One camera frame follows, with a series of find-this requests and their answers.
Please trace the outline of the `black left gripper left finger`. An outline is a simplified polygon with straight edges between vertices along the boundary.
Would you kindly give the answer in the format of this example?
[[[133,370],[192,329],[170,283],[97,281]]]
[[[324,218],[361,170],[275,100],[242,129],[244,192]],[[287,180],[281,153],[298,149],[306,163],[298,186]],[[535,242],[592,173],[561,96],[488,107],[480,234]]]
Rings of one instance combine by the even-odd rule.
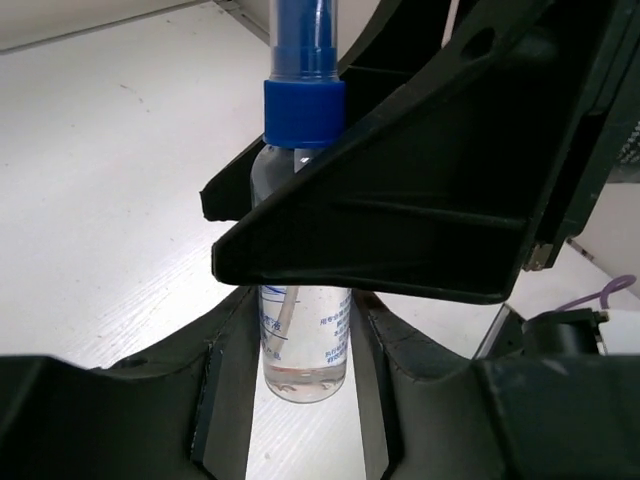
[[[109,368],[1,360],[5,479],[242,479],[259,357],[256,292],[234,290]]]

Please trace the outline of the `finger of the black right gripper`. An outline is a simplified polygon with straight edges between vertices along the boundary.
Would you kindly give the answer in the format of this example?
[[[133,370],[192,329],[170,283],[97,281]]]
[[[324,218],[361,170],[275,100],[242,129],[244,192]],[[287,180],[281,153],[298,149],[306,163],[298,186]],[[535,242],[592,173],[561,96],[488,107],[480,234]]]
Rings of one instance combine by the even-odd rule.
[[[230,285],[491,304],[534,243],[603,23],[585,1],[466,1],[453,36],[212,248]]]
[[[340,1],[272,1],[264,133],[200,193],[209,221],[237,221],[408,81],[450,39],[452,1],[378,1],[357,27]]]

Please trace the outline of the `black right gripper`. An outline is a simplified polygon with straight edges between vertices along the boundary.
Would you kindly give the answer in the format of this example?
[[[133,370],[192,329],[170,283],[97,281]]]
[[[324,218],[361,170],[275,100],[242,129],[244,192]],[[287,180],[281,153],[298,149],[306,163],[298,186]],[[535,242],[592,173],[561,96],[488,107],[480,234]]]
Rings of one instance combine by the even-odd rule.
[[[639,3],[575,2],[581,13],[597,6],[603,25],[588,57],[588,75],[580,87],[579,118],[562,166],[553,182],[525,271],[551,268],[562,244],[579,236],[588,224],[602,190],[617,164],[634,147],[639,121]]]

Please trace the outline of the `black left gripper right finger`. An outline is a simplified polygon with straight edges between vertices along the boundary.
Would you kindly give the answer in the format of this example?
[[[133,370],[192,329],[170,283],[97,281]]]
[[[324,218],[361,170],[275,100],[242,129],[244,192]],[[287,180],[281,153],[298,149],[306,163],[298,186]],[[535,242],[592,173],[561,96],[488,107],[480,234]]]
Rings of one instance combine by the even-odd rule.
[[[635,356],[469,360],[357,292],[354,374],[370,479],[635,479]]]

